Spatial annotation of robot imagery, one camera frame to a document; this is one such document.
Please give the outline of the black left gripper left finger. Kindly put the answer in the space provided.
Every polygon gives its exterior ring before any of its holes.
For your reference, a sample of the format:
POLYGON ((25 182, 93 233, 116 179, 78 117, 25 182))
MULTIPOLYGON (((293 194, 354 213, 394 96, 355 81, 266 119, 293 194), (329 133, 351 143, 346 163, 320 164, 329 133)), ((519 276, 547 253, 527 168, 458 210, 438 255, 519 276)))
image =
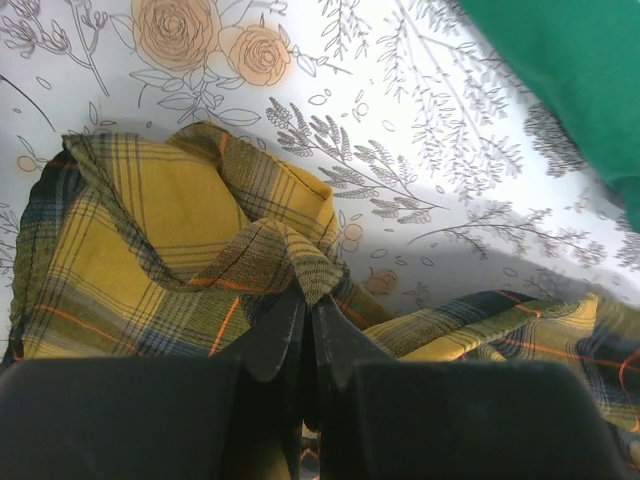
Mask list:
POLYGON ((289 288, 209 357, 24 360, 1 377, 5 479, 296 479, 305 305, 289 288))

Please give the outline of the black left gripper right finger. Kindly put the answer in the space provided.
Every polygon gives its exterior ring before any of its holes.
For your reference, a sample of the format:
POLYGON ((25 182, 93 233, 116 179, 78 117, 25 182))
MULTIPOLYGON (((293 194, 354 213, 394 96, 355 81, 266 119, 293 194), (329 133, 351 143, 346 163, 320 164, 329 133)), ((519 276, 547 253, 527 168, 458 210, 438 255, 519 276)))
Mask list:
POLYGON ((626 479, 585 386, 548 362, 395 360, 312 311, 324 479, 626 479))

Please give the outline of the yellow plaid long sleeve shirt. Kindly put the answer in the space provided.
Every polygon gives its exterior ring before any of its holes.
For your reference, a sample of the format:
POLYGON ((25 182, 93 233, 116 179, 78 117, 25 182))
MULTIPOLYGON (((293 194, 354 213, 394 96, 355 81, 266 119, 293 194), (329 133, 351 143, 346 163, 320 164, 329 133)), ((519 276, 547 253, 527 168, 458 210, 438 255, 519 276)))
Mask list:
POLYGON ((68 135, 20 221, 3 362, 209 356, 296 283, 399 359, 561 364, 608 423, 638 436, 636 309, 493 290, 393 315, 339 258, 332 201, 309 172, 209 123, 163 143, 68 135))

